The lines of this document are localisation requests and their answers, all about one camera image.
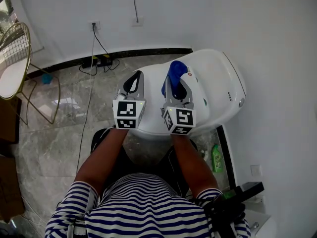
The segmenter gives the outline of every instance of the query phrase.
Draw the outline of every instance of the gold metal chair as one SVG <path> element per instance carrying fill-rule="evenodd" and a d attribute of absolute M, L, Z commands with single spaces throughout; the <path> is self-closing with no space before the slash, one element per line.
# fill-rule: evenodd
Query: gold metal chair
<path fill-rule="evenodd" d="M 58 82 L 58 103 L 56 111 L 53 115 L 52 120 L 49 120 L 40 110 L 38 110 L 34 104 L 31 102 L 32 93 L 37 85 L 37 82 L 34 79 L 27 77 L 27 71 L 29 65 L 39 69 L 43 73 L 49 74 L 45 70 L 38 68 L 31 63 L 32 59 L 32 47 L 30 40 L 29 28 L 25 23 L 19 22 L 12 25 L 3 35 L 0 41 L 0 58 L 3 55 L 5 60 L 5 69 L 2 75 L 0 74 L 0 97 L 4 100 L 10 100 L 15 97 L 17 94 L 21 93 L 27 100 L 26 104 L 26 121 L 17 113 L 20 119 L 28 125 L 28 107 L 29 104 L 35 108 L 35 110 L 50 124 L 53 124 L 56 118 L 57 110 L 60 103 L 60 83 L 59 79 L 55 76 L 52 76 L 57 79 Z M 23 93 L 23 84 L 25 78 L 28 78 L 34 82 L 34 86 L 31 90 L 29 96 Z"/>

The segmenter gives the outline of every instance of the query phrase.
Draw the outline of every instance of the small blue object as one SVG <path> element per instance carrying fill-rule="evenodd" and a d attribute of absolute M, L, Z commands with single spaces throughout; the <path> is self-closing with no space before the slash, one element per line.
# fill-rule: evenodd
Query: small blue object
<path fill-rule="evenodd" d="M 53 77 L 49 74 L 43 74 L 42 75 L 42 83 L 43 84 L 50 84 L 52 81 Z"/>
<path fill-rule="evenodd" d="M 173 61 L 170 64 L 167 77 L 169 77 L 170 79 L 172 93 L 175 96 L 177 96 L 177 86 L 179 84 L 180 77 L 185 73 L 187 73 L 187 66 L 183 64 L 181 61 Z M 165 96 L 165 81 L 162 87 L 162 94 Z"/>

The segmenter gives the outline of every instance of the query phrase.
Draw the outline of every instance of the person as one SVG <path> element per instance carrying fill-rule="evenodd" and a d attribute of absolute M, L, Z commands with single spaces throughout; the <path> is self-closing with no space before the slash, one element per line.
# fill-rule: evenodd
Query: person
<path fill-rule="evenodd" d="M 204 202 L 221 195 L 197 147 L 187 136 L 171 135 L 173 146 L 154 167 L 131 162 L 122 143 L 128 130 L 98 131 L 92 152 L 47 224 L 45 237 L 217 237 Z M 245 219 L 238 237 L 250 237 Z"/>

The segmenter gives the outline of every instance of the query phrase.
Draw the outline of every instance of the power cable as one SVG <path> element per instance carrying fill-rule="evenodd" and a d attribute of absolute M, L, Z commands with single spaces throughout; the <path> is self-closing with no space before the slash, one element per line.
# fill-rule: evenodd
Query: power cable
<path fill-rule="evenodd" d="M 81 65 L 81 66 L 79 66 L 79 70 L 80 70 L 81 72 L 85 73 L 85 74 L 90 75 L 90 73 L 87 73 L 87 72 L 85 72 L 85 71 L 81 70 L 80 68 L 82 68 L 82 67 L 83 67 L 82 65 Z M 96 67 L 96 73 L 95 73 L 95 74 L 92 74 L 92 76 L 96 76 L 96 75 L 97 75 L 97 72 L 98 72 L 98 70 L 97 70 L 97 66 L 95 65 L 95 67 Z"/>
<path fill-rule="evenodd" d="M 138 11 L 137 11 L 137 6 L 135 4 L 135 0 L 133 0 L 133 3 L 134 3 L 135 15 L 136 15 L 136 18 L 137 18 L 137 23 L 139 23 Z"/>
<path fill-rule="evenodd" d="M 92 86 L 91 86 L 91 71 L 92 71 L 92 68 L 93 68 L 93 52 L 94 52 L 94 44 L 95 44 L 95 36 L 94 35 L 94 39 L 93 39 L 93 47 L 91 49 L 91 66 L 90 66 L 90 91 L 89 91 L 89 101 L 88 101 L 88 105 L 87 105 L 87 111 L 86 111 L 86 118 L 85 118 L 85 122 L 84 122 L 84 126 L 83 126 L 83 131 L 81 133 L 81 139 L 80 139 L 80 145 L 79 145 L 79 155 L 78 155 L 78 161 L 77 161 L 77 166 L 76 166 L 76 173 L 78 172 L 78 166 L 79 166 L 79 160 L 80 160 L 80 153 L 81 153 L 81 145 L 83 143 L 83 136 L 84 136 L 84 130 L 85 130 L 85 126 L 86 126 L 86 123 L 87 123 L 87 117 L 88 117 L 88 110 L 89 110 L 89 105 L 90 105 L 90 100 L 91 100 L 91 91 L 92 91 Z"/>
<path fill-rule="evenodd" d="M 100 41 L 99 41 L 99 39 L 97 38 L 97 36 L 96 36 L 96 33 L 95 33 L 95 30 L 93 29 L 93 32 L 94 32 L 94 36 L 95 36 L 95 38 L 97 39 L 97 41 L 99 42 L 99 44 L 100 44 L 100 46 L 104 49 L 104 51 L 109 55 L 109 53 L 107 52 L 107 50 L 103 47 L 103 45 L 100 43 Z M 114 69 L 116 69 L 118 66 L 119 66 L 119 64 L 120 64 L 120 61 L 118 60 L 118 59 L 115 59 L 115 60 L 117 60 L 118 61 L 118 65 L 115 67 L 115 68 L 113 68 L 113 69 L 111 69 L 111 67 L 112 67 L 112 65 L 109 67 L 109 65 L 108 65 L 108 70 L 114 70 Z"/>

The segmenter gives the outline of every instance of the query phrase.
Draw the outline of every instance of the black baseboard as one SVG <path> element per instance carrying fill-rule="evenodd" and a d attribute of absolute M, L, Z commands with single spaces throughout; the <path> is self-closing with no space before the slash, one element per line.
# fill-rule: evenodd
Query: black baseboard
<path fill-rule="evenodd" d="M 224 130 L 223 130 L 222 126 L 219 126 L 217 128 L 217 133 L 218 133 L 218 137 L 219 137 L 219 141 L 220 141 L 220 145 L 221 145 L 221 149 L 222 149 L 222 153 L 223 153 L 223 159 L 224 159 L 224 162 L 225 162 L 225 165 L 227 168 L 229 186 L 230 186 L 230 189 L 233 189 L 237 185 L 236 185 L 236 181 L 234 178 L 233 167 L 232 167 L 232 162 L 231 162 L 231 158 L 230 158 L 227 139 L 225 137 Z"/>
<path fill-rule="evenodd" d="M 192 53 L 192 49 L 147 49 L 147 50 L 129 50 L 129 51 L 120 51 L 115 53 L 110 53 L 112 59 L 127 58 L 127 57 L 139 57 L 139 56 L 153 56 L 153 55 L 175 55 L 175 54 L 189 54 Z M 71 61 L 62 62 L 59 64 L 52 65 L 45 68 L 48 73 L 69 68 L 72 66 L 77 66 L 83 64 L 87 59 L 91 57 L 74 59 Z M 43 73 L 40 70 L 36 70 L 28 74 L 29 78 L 35 78 L 41 76 Z"/>

